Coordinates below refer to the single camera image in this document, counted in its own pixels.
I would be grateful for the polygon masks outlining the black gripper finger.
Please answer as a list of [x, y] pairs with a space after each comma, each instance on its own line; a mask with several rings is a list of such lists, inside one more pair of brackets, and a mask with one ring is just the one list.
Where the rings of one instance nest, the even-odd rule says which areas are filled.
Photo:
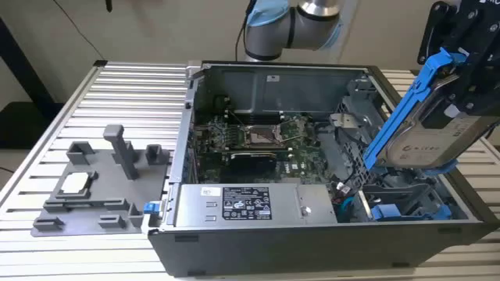
[[435, 1], [429, 8], [420, 48], [417, 51], [417, 64], [424, 64], [428, 57], [444, 47], [448, 51], [457, 50], [444, 46], [455, 27], [455, 15], [460, 10], [461, 1]]
[[440, 91], [435, 108], [424, 114], [424, 128], [444, 128], [452, 118], [444, 113], [453, 105], [472, 116], [499, 117], [499, 10], [459, 10], [456, 27], [444, 46], [467, 56], [456, 67], [445, 66], [437, 77], [459, 79]]

